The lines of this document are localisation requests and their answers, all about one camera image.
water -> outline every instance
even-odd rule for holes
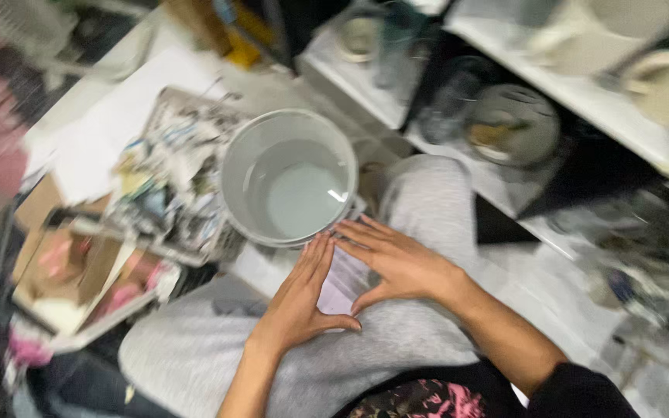
[[[347,171],[328,148],[287,140],[265,151],[248,172],[245,199],[269,236],[301,238],[340,213],[347,200]]]

black sleeve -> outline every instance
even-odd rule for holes
[[[568,363],[558,365],[536,389],[528,404],[528,415],[532,418],[638,417],[608,377]]]

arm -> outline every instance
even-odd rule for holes
[[[335,230],[348,237],[335,243],[365,262],[381,282],[353,303],[353,315],[393,298],[429,298],[457,316],[490,361],[530,397],[567,358],[547,337],[484,291],[458,266],[412,238],[363,216]]]
[[[317,235],[304,248],[293,271],[247,338],[237,374],[217,417],[265,416],[275,372],[292,347],[326,329],[360,330],[360,322],[349,315],[324,315],[317,309],[334,251],[329,232]]]

paper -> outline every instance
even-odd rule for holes
[[[227,90],[217,79],[202,68],[191,52],[170,47],[138,69],[84,117],[43,140],[44,144],[56,144],[53,175],[65,204],[95,200],[111,191],[112,167],[125,145],[143,131],[154,100],[164,87],[198,94],[207,90],[204,97],[219,99]]]

hand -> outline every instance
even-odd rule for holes
[[[247,339],[247,347],[282,356],[325,329],[361,330],[360,321],[350,315],[325,315],[317,308],[334,251],[329,231],[317,234],[307,244]]]
[[[403,233],[368,216],[361,219],[366,224],[344,220],[334,228],[354,242],[335,240],[335,244],[381,276],[378,286],[352,304],[353,315],[385,299],[430,298],[443,303],[468,277],[463,269]]]

